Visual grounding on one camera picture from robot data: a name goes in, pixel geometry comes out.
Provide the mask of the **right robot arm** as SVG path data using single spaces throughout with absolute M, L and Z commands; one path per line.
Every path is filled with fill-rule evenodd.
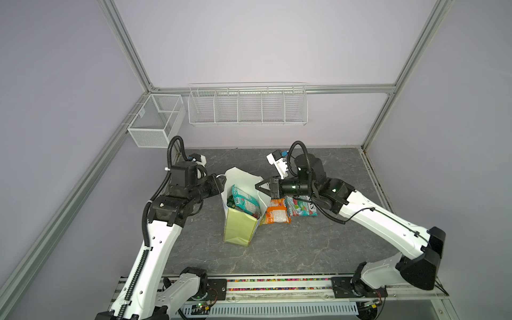
M 353 185 L 326 175 L 322 161 L 309 153 L 301 141 L 288 151 L 267 156 L 279 174 L 264 179 L 255 188 L 271 199 L 293 199 L 313 205 L 334 223 L 355 222 L 372 231 L 398 250 L 376 262 L 362 262 L 349 282 L 357 297 L 367 297 L 389 285 L 408 283 L 430 291 L 437 285 L 446 233 L 410 223 L 364 196 Z

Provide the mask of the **Fox's mint blossom candy bag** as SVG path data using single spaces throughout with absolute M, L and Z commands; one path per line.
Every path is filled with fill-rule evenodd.
M 291 217 L 317 216 L 317 208 L 309 196 L 286 196 L 285 205 Z

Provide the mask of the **teal Fox's candy bag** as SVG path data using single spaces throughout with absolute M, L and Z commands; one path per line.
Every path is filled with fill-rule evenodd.
M 261 217 L 258 200 L 236 185 L 233 185 L 231 188 L 231 195 L 227 199 L 227 206 L 242 211 L 256 219 Z

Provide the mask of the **illustrated paper gift bag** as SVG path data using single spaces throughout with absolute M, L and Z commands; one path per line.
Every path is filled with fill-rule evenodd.
M 255 186 L 263 181 L 233 167 L 225 172 L 225 189 L 221 193 L 225 211 L 224 241 L 248 246 L 261 223 L 270 202 L 270 197 Z

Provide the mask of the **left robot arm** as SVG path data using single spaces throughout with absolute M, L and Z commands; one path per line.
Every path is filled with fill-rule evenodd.
M 157 290 L 188 217 L 201 211 L 205 199 L 225 189 L 226 177 L 208 174 L 204 160 L 202 155 L 185 153 L 182 137 L 171 139 L 166 176 L 143 209 L 137 259 L 121 293 L 97 319 L 170 319 L 190 298 L 207 295 L 207 273 L 197 267 L 185 268 L 167 289 Z

